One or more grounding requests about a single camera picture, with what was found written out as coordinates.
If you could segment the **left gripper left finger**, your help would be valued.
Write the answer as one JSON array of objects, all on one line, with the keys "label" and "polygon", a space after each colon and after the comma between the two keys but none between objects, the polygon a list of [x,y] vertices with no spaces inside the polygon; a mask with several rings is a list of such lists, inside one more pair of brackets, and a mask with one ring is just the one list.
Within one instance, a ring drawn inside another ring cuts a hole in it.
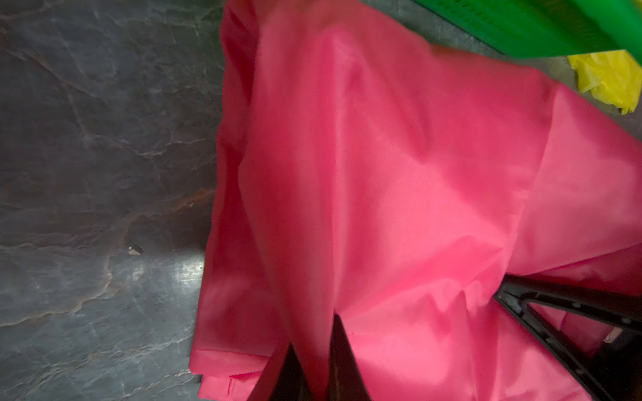
[{"label": "left gripper left finger", "polygon": [[301,364],[294,347],[278,349],[269,359],[248,401],[312,400]]}]

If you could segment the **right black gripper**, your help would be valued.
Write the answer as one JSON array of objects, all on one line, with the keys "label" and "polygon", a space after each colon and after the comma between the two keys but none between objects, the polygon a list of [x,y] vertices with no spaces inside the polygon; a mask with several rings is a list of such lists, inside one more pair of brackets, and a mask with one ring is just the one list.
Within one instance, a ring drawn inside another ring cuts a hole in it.
[{"label": "right black gripper", "polygon": [[[641,298],[506,276],[494,299],[548,350],[593,400],[641,400]],[[590,357],[533,305],[571,312],[610,329]]]}]

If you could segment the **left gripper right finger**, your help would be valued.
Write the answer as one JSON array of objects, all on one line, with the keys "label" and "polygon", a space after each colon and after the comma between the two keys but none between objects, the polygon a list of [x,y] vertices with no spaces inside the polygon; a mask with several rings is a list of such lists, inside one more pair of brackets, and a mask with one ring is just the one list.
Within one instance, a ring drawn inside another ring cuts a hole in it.
[{"label": "left gripper right finger", "polygon": [[371,401],[338,314],[334,314],[329,355],[328,400]]}]

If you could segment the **pink raincoat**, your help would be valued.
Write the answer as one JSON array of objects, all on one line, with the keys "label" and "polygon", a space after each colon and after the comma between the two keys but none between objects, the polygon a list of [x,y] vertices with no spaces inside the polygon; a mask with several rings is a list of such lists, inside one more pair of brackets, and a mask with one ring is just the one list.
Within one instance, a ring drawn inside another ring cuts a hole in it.
[{"label": "pink raincoat", "polygon": [[535,275],[641,292],[641,143],[538,70],[356,1],[229,1],[217,190],[190,369],[313,394],[334,317],[375,400],[585,400],[493,301]]}]

